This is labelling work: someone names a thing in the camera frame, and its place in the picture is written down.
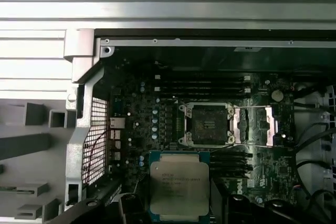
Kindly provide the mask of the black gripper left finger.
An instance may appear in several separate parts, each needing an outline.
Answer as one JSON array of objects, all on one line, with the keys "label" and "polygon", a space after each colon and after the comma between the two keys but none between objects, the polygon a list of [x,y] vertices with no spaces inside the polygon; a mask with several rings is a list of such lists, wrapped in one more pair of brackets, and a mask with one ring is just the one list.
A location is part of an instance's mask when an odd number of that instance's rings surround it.
[{"label": "black gripper left finger", "polygon": [[116,195],[109,205],[102,200],[86,199],[56,218],[59,224],[145,224],[150,222],[150,215],[144,209],[137,194]]}]

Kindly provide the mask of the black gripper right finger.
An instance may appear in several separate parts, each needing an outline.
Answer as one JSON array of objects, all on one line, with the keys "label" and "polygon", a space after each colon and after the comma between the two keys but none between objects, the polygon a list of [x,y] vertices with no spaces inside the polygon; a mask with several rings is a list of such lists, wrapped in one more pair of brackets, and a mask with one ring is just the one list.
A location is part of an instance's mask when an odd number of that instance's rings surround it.
[{"label": "black gripper right finger", "polygon": [[272,200],[259,206],[242,195],[221,195],[210,197],[211,223],[288,223],[280,211],[282,201]]}]

